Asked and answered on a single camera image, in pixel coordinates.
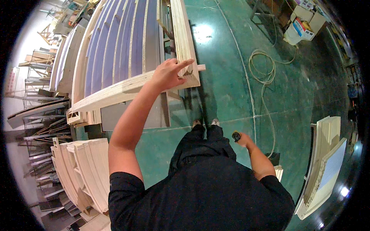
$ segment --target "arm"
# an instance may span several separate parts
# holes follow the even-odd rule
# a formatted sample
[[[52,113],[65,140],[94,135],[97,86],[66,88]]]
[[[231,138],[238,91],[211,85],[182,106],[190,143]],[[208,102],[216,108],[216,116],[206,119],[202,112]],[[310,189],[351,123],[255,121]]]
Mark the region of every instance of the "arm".
[[[252,170],[254,171],[257,180],[261,180],[265,176],[269,175],[276,176],[274,166],[261,150],[259,150],[252,139],[247,134],[242,132],[239,133],[241,134],[241,137],[238,144],[248,149],[250,164],[252,165]]]
[[[176,59],[169,59],[156,68],[152,79],[141,88],[113,130],[108,148],[109,174],[122,171],[143,181],[135,147],[149,111],[162,91],[185,83],[186,79],[178,78],[177,73],[193,62],[193,59],[189,59],[177,64]]]

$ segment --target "green floor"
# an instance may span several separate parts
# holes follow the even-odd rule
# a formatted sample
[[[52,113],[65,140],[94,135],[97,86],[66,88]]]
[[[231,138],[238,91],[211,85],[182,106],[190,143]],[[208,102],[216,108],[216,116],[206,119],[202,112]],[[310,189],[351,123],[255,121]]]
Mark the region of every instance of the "green floor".
[[[239,44],[255,100],[257,145],[262,152],[271,151],[273,137],[269,117],[261,102],[262,84],[252,78],[248,59],[255,49],[267,51],[274,59],[288,61],[293,58],[295,47],[282,40],[277,31],[277,42],[272,19],[261,21],[260,29],[249,20],[249,1],[219,1],[229,25]],[[242,62],[229,27],[213,0],[185,0],[188,18],[195,38],[198,64],[205,64],[200,73],[201,87],[180,91],[184,102],[171,101],[171,127],[146,129],[137,145],[145,187],[165,178],[174,150],[183,135],[190,131],[192,121],[202,114],[210,122],[218,117],[224,136],[232,139],[233,131],[243,131],[252,138],[253,114],[248,85]],[[270,71],[266,58],[256,58],[255,65],[261,71]],[[280,153],[280,165],[284,169],[281,183],[296,201],[300,194],[303,176],[307,170],[311,131],[310,123],[325,116],[342,117],[342,136],[348,137],[348,96],[346,80],[340,59],[328,32],[324,29],[312,42],[299,43],[295,60],[290,65],[276,64],[275,81],[265,91],[265,102],[271,113],[276,131],[275,152]],[[89,138],[99,134],[89,133]],[[232,142],[237,161],[250,167],[246,149]],[[295,215],[287,230],[312,230],[315,218],[304,221]]]

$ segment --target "person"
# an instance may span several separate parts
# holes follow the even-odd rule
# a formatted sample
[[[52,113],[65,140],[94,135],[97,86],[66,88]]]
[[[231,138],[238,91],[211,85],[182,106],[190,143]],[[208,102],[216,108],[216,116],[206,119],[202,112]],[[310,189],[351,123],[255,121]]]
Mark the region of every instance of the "person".
[[[169,59],[159,65],[112,133],[108,149],[111,229],[285,229],[295,207],[271,162],[244,133],[238,144],[248,149],[252,169],[236,162],[217,119],[208,128],[206,140],[203,125],[195,120],[175,150],[168,176],[145,190],[135,147],[157,96],[185,83],[178,72],[193,62]]]

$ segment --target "shoe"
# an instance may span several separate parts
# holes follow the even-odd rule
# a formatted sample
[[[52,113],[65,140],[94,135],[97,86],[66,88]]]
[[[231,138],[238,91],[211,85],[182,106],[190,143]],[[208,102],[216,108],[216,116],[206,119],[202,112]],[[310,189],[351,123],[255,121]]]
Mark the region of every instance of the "shoe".
[[[202,124],[201,123],[201,121],[199,120],[199,119],[195,119],[194,121],[193,121],[193,126],[192,127],[195,127],[196,125],[198,125],[198,124]]]
[[[211,125],[220,126],[220,122],[218,121],[218,119],[213,119]]]

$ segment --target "black t-shirt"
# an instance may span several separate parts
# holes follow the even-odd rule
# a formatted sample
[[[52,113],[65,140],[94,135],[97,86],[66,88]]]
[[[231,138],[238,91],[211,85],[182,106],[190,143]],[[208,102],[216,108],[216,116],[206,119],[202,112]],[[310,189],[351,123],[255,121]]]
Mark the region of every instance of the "black t-shirt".
[[[224,156],[190,163],[145,190],[136,176],[110,175],[113,230],[283,230],[294,203],[275,176],[258,181]]]

